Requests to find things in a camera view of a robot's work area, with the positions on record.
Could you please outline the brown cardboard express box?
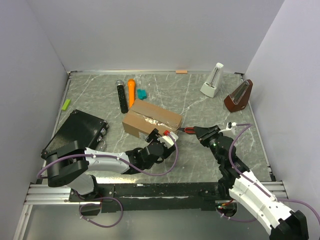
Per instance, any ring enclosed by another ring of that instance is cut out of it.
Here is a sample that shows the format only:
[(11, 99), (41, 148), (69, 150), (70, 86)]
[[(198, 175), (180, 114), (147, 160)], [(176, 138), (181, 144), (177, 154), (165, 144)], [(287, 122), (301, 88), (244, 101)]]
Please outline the brown cardboard express box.
[(176, 133), (181, 127), (182, 118), (178, 113), (137, 99), (125, 115), (122, 125), (125, 133), (145, 140), (154, 129), (161, 136), (165, 131)]

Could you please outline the red black utility knife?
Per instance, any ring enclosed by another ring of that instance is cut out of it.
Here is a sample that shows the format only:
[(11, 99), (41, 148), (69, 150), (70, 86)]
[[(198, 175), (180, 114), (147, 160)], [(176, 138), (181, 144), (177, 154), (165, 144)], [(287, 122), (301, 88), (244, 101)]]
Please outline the red black utility knife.
[(188, 135), (195, 135), (196, 134), (193, 127), (180, 127), (180, 128), (178, 128), (178, 131), (184, 132)]

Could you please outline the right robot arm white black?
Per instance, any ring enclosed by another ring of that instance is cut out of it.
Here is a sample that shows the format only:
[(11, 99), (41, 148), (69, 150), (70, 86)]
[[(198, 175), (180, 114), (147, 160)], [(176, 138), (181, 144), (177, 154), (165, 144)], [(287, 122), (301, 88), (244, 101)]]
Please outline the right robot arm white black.
[(217, 126), (193, 127), (200, 144), (211, 150), (222, 178), (218, 193), (240, 203), (262, 225), (271, 240), (307, 240), (306, 216), (294, 211), (272, 194), (237, 156), (236, 140)]

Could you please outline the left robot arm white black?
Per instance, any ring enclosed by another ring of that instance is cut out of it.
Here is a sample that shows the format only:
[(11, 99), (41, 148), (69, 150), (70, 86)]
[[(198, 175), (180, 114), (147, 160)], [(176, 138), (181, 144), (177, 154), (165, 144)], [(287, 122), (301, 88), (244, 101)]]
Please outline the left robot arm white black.
[(146, 138), (147, 146), (120, 153), (97, 151), (74, 141), (50, 152), (43, 150), (41, 156), (46, 160), (43, 170), (49, 187), (68, 186), (87, 201), (93, 201), (99, 195), (99, 188), (95, 176), (87, 174), (88, 171), (143, 173), (167, 159), (176, 150), (178, 138), (172, 131), (160, 134), (154, 129)]

